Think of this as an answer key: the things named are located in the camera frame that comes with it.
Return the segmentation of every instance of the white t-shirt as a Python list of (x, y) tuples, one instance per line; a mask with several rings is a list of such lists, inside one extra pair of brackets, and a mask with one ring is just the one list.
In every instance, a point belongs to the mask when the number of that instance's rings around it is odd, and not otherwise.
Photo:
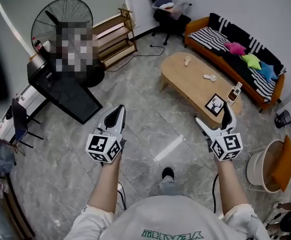
[(220, 220), (185, 196), (157, 195), (138, 201), (117, 220), (87, 205), (65, 240), (269, 240), (249, 204), (233, 207)]

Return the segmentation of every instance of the pink star pillow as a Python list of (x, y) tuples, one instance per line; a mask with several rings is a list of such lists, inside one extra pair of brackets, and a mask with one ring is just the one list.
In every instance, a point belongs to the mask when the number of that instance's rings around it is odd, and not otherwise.
[(237, 42), (226, 42), (224, 44), (230, 50), (230, 53), (237, 54), (237, 55), (246, 55), (245, 54), (245, 47)]

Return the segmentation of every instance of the wall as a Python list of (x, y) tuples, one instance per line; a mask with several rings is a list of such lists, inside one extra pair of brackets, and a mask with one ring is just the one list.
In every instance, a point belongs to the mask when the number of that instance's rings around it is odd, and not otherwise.
[[(221, 15), (254, 36), (286, 66), (281, 98), (291, 91), (291, 0), (188, 0), (192, 20)], [(136, 16), (136, 34), (156, 26), (150, 0), (131, 0)]]
[(135, 36), (159, 25), (153, 18), (154, 9), (151, 7), (153, 4), (151, 0), (125, 0), (125, 2), (128, 9), (132, 11), (132, 17), (135, 20), (135, 28), (133, 29)]
[[(38, 13), (54, 0), (0, 0), (3, 9), (23, 39), (31, 44), (31, 28)], [(93, 24), (119, 13), (124, 0), (82, 0), (90, 8)], [(7, 76), (10, 98), (0, 103), (0, 118), (8, 109), (11, 98), (28, 84), (27, 63), (29, 55), (13, 36), (0, 14), (0, 57)]]

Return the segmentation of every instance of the plastic storage box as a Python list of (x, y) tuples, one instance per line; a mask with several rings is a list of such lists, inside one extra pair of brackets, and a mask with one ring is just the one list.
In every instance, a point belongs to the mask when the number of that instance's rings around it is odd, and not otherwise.
[(161, 9), (170, 12), (170, 17), (174, 20), (179, 19), (190, 3), (187, 0), (156, 0), (152, 7), (155, 9)]

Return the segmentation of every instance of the wooden shelf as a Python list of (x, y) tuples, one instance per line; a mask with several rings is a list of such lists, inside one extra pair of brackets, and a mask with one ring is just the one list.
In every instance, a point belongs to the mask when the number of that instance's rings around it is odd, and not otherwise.
[[(121, 8), (119, 11), (120, 16), (92, 29), (93, 45), (97, 46), (99, 61), (105, 69), (137, 51), (135, 34), (131, 27), (131, 11)], [(129, 40), (129, 33), (132, 34), (133, 42)]]
[(128, 17), (124, 17), (122, 15), (119, 15), (119, 16), (112, 18), (112, 19), (110, 19), (110, 20), (108, 20), (108, 21), (106, 21), (98, 26), (95, 26), (92, 29), (92, 33), (93, 33), (93, 35), (99, 35), (102, 32), (107, 31), (108, 29), (111, 29), (120, 23), (126, 22), (127, 20), (129, 20)]
[(109, 44), (108, 46), (115, 44), (118, 41), (120, 41), (120, 37), (127, 35), (130, 32), (131, 32), (131, 30), (129, 28), (122, 26), (122, 27), (116, 29), (115, 31), (112, 31), (109, 34), (106, 34), (106, 35), (102, 36), (100, 39), (98, 39), (97, 46), (99, 48), (102, 48), (106, 44)]
[(135, 45), (133, 42), (127, 41), (127, 43), (105, 57), (101, 58), (100, 61), (106, 66), (109, 67), (113, 63), (121, 60), (122, 58), (128, 56), (129, 54), (136, 51)]

